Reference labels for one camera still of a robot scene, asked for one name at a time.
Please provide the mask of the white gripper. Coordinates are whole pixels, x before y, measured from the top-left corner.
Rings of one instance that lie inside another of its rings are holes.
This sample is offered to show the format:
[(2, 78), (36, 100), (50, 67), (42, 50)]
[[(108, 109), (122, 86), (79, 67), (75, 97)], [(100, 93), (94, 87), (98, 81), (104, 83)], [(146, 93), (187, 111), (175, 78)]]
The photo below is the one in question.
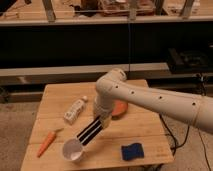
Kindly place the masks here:
[(93, 104), (94, 119), (101, 117), (101, 125), (106, 129), (111, 122), (111, 113), (114, 108), (115, 101), (110, 98), (97, 96)]

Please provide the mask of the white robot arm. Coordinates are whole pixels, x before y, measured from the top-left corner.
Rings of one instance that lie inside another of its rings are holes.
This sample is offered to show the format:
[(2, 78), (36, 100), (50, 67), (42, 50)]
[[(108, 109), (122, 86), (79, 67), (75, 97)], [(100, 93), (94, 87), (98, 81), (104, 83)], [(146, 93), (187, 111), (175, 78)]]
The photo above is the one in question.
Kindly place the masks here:
[(202, 131), (213, 134), (213, 98), (126, 83), (122, 69), (114, 68), (95, 84), (97, 96), (93, 113), (106, 128), (116, 100), (126, 101), (147, 110), (166, 115)]

